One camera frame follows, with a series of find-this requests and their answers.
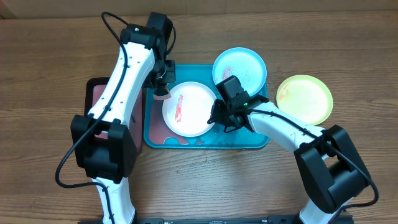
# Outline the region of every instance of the table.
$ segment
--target table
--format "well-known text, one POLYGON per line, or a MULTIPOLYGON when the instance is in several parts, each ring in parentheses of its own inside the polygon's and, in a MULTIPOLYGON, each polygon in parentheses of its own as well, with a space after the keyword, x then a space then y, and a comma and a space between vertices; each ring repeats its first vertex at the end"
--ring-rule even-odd
MULTIPOLYGON (((397 11, 170 18, 176 63, 213 63, 228 48, 253 49, 267 64, 272 101, 292 75, 325 82, 334 107, 322 126, 339 124, 349 132, 381 193, 375 206, 349 213, 357 223, 398 221, 397 11)), ((94 187, 63 189, 54 173, 72 145, 70 122, 83 114, 87 80, 110 76, 117 57, 118 44, 99 17, 0 21, 0 223, 102 217, 94 187)), ((74 155, 61 179, 89 180, 74 155)), ((129 181, 139 218, 293 214, 308 199, 294 157, 273 141, 258 151, 144 146, 129 181)), ((353 202, 372 198, 368 187, 353 202)))

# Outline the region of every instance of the tray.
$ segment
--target tray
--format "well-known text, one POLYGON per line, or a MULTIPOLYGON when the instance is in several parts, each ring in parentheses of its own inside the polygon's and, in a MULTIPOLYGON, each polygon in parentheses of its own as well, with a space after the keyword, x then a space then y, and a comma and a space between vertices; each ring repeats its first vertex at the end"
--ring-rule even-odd
MULTIPOLYGON (((221 99, 213 82, 211 71, 213 65, 176 65, 177 80, 169 85, 171 90, 183 82, 199 82, 209 87, 221 99)), ((215 124, 207 133, 197 137, 183 137, 172 132, 162 115, 163 101, 154 100, 154 91, 147 89, 146 110, 144 119, 144 140, 157 149, 261 149, 269 138, 241 128, 232 133, 223 132, 224 126, 215 124)), ((267 96, 267 85, 259 92, 267 96)))

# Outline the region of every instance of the plate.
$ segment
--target plate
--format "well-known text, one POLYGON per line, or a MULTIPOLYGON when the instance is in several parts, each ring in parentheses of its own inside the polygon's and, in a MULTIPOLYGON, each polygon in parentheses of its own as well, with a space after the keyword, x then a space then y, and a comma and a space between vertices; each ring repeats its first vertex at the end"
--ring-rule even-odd
POLYGON ((313 125, 324 122, 333 109, 328 87, 310 75, 295 75, 283 81, 276 102, 283 112, 313 125))
POLYGON ((236 76, 250 96, 257 94, 266 83, 266 64, 254 51, 236 47, 220 54, 213 66, 213 81, 217 85, 231 75, 236 76))
POLYGON ((162 113, 166 125, 176 134, 195 137, 213 127, 207 124, 216 95, 198 82, 181 83, 170 91, 171 98, 163 102, 162 113))

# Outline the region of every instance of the wooden surface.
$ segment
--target wooden surface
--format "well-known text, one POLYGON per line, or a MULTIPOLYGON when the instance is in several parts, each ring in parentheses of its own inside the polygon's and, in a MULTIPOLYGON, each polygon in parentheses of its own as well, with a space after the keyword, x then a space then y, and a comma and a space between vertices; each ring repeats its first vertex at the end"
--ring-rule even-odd
POLYGON ((397 0, 2 0, 20 19, 254 12, 397 10, 397 0))
MULTIPOLYGON (((334 107, 322 126, 349 132, 381 193, 377 205, 350 214, 358 223, 398 222, 397 11, 170 18, 177 63, 213 63, 230 47, 248 47, 267 64, 272 101, 292 75, 324 81, 334 107)), ((83 113, 87 80, 109 76, 117 53, 99 17, 0 21, 0 223, 102 217, 94 187, 63 189, 54 173, 72 145, 69 126, 83 113)), ((89 180, 74 155, 61 178, 89 180)), ((294 157, 273 141, 259 151, 145 146, 130 189, 141 218, 263 217, 296 213, 307 201, 294 157)), ((372 198, 368 188, 353 202, 372 198)))

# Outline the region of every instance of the blue tray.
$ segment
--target blue tray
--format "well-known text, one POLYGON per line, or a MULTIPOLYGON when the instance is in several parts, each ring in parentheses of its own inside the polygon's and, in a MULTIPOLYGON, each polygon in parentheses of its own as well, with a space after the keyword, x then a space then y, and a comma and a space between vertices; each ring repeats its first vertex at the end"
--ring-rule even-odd
MULTIPOLYGON (((213 65, 176 65, 177 81, 169 85, 171 90, 183 82, 199 82, 208 86, 221 99, 213 82, 213 65)), ((162 115, 162 101, 154 100, 154 91, 147 89, 144 120, 144 140, 157 149, 261 149, 269 138, 241 128, 232 133, 224 133, 224 126, 215 124, 207 133, 193 138, 179 136, 166 125, 162 115)), ((267 96, 267 85, 259 92, 267 96)))

